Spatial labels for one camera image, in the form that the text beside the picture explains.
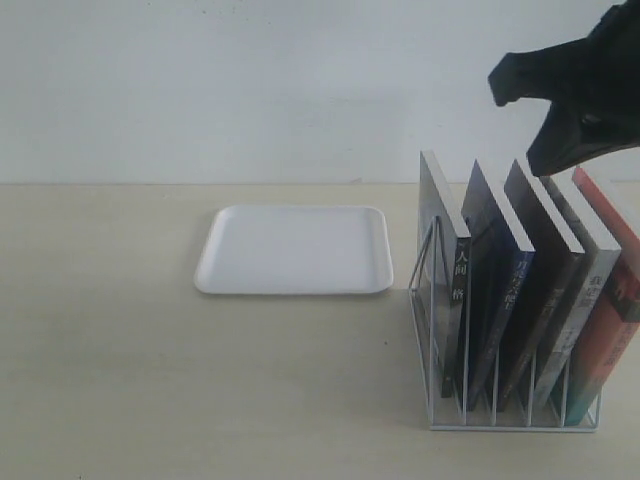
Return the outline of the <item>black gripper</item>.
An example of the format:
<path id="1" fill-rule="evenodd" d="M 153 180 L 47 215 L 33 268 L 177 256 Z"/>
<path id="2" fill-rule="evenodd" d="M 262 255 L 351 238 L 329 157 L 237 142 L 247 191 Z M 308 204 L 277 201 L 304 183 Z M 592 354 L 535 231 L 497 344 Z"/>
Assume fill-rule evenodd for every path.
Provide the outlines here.
<path id="1" fill-rule="evenodd" d="M 552 103 L 526 157 L 551 176 L 639 146 L 639 3 L 612 5 L 587 37 L 508 52 L 488 76 L 493 100 Z M 585 113 L 562 106 L 587 106 Z"/>

